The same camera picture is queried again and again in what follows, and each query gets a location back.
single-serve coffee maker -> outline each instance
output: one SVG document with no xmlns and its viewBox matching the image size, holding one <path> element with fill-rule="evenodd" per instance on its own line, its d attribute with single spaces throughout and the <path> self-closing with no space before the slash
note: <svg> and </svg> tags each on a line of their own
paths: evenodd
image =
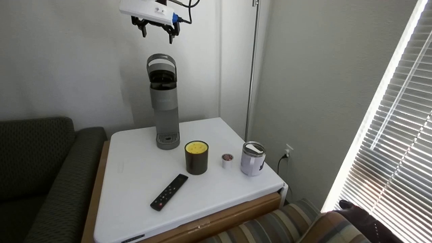
<svg viewBox="0 0 432 243">
<path fill-rule="evenodd" d="M 180 129 L 175 60 L 166 54 L 153 54 L 147 59 L 147 73 L 155 112 L 156 144 L 160 149 L 176 148 L 180 144 Z"/>
</svg>

remote control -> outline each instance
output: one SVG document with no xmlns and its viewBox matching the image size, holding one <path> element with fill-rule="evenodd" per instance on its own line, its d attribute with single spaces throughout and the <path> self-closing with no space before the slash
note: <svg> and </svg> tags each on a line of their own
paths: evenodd
<svg viewBox="0 0 432 243">
<path fill-rule="evenodd" d="M 165 204 L 174 196 L 178 189 L 188 179 L 187 176 L 179 174 L 162 193 L 150 204 L 154 210 L 161 211 Z"/>
</svg>

wall outlet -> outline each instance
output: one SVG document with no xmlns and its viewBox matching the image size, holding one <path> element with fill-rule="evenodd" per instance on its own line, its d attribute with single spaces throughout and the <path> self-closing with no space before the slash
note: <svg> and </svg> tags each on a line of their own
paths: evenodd
<svg viewBox="0 0 432 243">
<path fill-rule="evenodd" d="M 289 144 L 286 144 L 286 148 L 283 150 L 283 153 L 286 156 L 288 156 L 288 155 L 291 155 L 291 153 L 292 153 L 293 150 L 294 149 Z"/>
</svg>

white table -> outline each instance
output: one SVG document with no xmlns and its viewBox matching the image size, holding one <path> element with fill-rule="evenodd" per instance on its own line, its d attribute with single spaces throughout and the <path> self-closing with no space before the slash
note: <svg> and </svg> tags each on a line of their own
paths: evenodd
<svg viewBox="0 0 432 243">
<path fill-rule="evenodd" d="M 263 172 L 248 177 L 240 170 L 244 141 L 221 119 L 180 124 L 180 146 L 161 150 L 156 128 L 118 132 L 111 137 L 94 238 L 97 243 L 119 243 L 143 235 L 136 242 L 187 222 L 230 208 L 287 186 L 265 164 Z M 207 171 L 198 176 L 186 171 L 184 146 L 192 140 L 209 145 Z M 221 155 L 234 156 L 231 170 L 222 168 Z M 161 211 L 150 203 L 179 174 L 189 177 Z"/>
</svg>

striped couch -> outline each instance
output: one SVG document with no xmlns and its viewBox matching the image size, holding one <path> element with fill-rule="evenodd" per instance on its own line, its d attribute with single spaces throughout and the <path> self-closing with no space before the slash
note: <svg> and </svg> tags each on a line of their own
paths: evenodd
<svg viewBox="0 0 432 243">
<path fill-rule="evenodd" d="M 245 222 L 201 243 L 368 243 L 342 215 L 320 214 L 302 199 Z"/>
</svg>

